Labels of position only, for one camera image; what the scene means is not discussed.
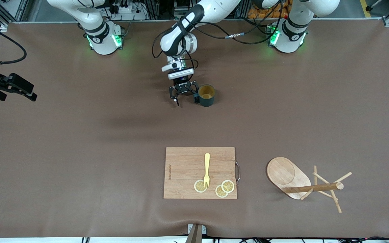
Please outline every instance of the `brown table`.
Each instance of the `brown table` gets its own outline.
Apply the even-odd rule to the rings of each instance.
[[[215,237],[389,237],[389,28],[313,21],[293,54],[195,32],[194,79],[218,92],[204,108],[191,97],[177,107],[165,56],[151,56],[170,25],[133,23],[109,56],[89,50],[75,24],[9,25],[28,57],[0,72],[34,83],[38,99],[0,102],[0,237],[179,235],[196,222]],[[21,54],[0,37],[0,60]],[[167,146],[236,147],[238,199],[163,199]],[[277,156],[331,181],[352,171],[336,193],[343,213],[319,193],[293,200],[270,183]]]

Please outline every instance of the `wooden cutting board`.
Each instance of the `wooden cutting board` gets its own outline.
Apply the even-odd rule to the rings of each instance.
[[[210,186],[199,193],[195,182],[205,175],[205,154],[210,153]],[[224,180],[231,180],[235,189],[220,198],[215,189]],[[173,199],[237,199],[234,147],[167,147],[164,198]]]

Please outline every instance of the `metal handle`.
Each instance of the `metal handle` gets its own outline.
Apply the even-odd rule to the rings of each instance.
[[[237,170],[238,179],[236,179],[236,184],[238,185],[239,179],[241,178],[241,168],[239,167],[239,164],[238,164],[238,162],[236,162],[236,160],[235,160],[235,165],[238,168],[238,170]]]

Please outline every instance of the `wooden post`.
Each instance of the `wooden post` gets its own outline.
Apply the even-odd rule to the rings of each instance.
[[[330,190],[341,190],[343,189],[343,183],[331,183],[331,184],[321,184],[321,185],[315,185],[315,186],[299,186],[299,187],[290,187],[286,188],[287,193],[292,192],[308,192],[311,189],[315,192],[318,191],[330,191]]]

